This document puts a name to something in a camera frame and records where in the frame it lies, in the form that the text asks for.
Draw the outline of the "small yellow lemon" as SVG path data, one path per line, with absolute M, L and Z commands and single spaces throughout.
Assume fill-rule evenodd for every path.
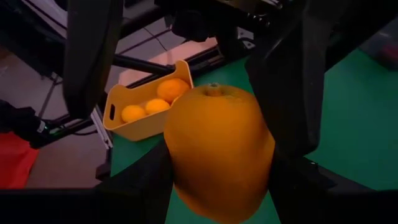
M 165 111 L 170 108 L 168 102 L 163 99 L 155 98 L 148 101 L 144 107 L 147 114 L 154 114 L 161 111 Z

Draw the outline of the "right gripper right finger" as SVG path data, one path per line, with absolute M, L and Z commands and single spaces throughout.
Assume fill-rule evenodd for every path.
M 269 192 L 282 224 L 332 224 L 342 221 L 331 190 L 342 176 L 306 157 L 291 158 L 275 147 Z

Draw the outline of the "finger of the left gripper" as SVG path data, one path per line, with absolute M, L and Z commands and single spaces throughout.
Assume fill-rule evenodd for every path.
M 301 157 L 320 141 L 326 50 L 345 0 L 292 0 L 272 17 L 245 69 L 279 151 Z
M 101 99 L 119 41 L 123 0 L 68 0 L 63 97 L 86 118 Z

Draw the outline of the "yellow plastic basket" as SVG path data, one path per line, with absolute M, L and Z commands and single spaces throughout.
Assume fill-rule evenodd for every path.
M 157 97 L 157 87 L 166 80 L 179 78 L 193 87 L 189 65 L 184 60 L 175 63 L 175 71 L 143 85 L 127 88 L 115 85 L 110 89 L 103 115 L 103 126 L 130 141 L 140 141 L 164 130 L 167 111 L 161 111 L 134 122 L 125 123 L 121 118 L 122 110 L 128 105 L 143 106 L 149 100 Z

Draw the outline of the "red cloth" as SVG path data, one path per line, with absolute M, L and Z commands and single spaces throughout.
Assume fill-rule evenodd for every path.
M 38 153 L 14 133 L 0 134 L 0 189 L 24 188 Z

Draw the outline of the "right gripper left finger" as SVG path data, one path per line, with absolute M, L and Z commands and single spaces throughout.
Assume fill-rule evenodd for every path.
M 102 183 L 111 224 L 164 224 L 172 191 L 170 154 L 161 140 L 138 161 Z

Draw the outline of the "green table mat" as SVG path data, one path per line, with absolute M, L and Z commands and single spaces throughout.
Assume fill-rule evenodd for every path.
M 195 85 L 218 82 L 252 91 L 238 60 L 194 79 Z M 111 175 L 140 159 L 162 135 L 131 142 L 114 135 Z M 374 190 L 398 189 L 398 72 L 390 72 L 360 50 L 352 51 L 325 74 L 321 140 L 306 156 L 339 175 Z M 172 191 L 166 224 L 214 224 L 193 213 Z M 244 224 L 278 224 L 270 194 Z M 398 224 L 397 218 L 332 221 L 352 224 Z

